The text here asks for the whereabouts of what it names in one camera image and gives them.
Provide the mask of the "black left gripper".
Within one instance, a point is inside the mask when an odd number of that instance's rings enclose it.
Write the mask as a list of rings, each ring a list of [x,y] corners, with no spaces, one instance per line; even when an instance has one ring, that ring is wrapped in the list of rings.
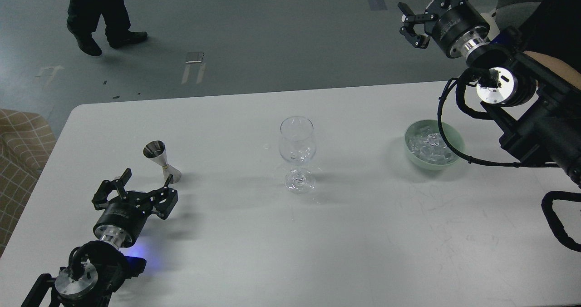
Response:
[[[132,171],[127,168],[119,178],[102,181],[92,199],[94,209],[103,210],[93,228],[94,235],[116,248],[132,247],[148,216],[154,214],[166,220],[179,200],[177,190],[170,186],[174,176],[168,176],[161,188],[148,193],[126,191],[131,176]],[[109,201],[112,191],[118,197]]]

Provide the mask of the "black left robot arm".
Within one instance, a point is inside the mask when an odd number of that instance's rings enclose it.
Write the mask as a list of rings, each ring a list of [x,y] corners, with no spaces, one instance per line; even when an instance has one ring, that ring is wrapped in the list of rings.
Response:
[[[148,193],[125,189],[131,175],[128,168],[120,177],[100,183],[92,199],[94,208],[103,212],[93,228],[96,239],[73,249],[57,276],[39,275],[24,307],[39,307],[46,294],[51,307],[107,307],[125,280],[143,273],[146,259],[124,255],[121,249],[137,242],[149,216],[170,216],[178,202],[172,184],[180,173],[166,173],[164,185]]]

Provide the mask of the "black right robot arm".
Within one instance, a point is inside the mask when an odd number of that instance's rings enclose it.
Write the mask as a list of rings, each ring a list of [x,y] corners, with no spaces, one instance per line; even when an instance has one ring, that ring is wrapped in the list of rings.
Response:
[[[465,57],[467,69],[449,79],[438,99],[437,126],[447,146],[463,160],[507,168],[561,168],[580,184],[580,91],[517,48],[520,33],[507,28],[494,40],[491,25],[468,0],[432,0],[419,15],[400,2],[400,33],[415,48],[433,40],[449,58]],[[502,129],[501,148],[513,163],[481,160],[448,140],[442,115],[449,93],[474,119]]]

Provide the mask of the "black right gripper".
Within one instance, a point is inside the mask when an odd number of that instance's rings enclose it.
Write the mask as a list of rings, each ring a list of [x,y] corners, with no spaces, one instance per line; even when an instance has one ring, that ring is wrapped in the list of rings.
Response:
[[[488,43],[490,25],[469,3],[464,3],[466,1],[436,0],[436,7],[448,10],[440,17],[428,12],[416,15],[409,5],[399,2],[403,22],[399,32],[414,48],[427,48],[432,36],[448,58],[467,58],[475,49]],[[427,24],[434,24],[431,35],[415,31],[416,25]]]

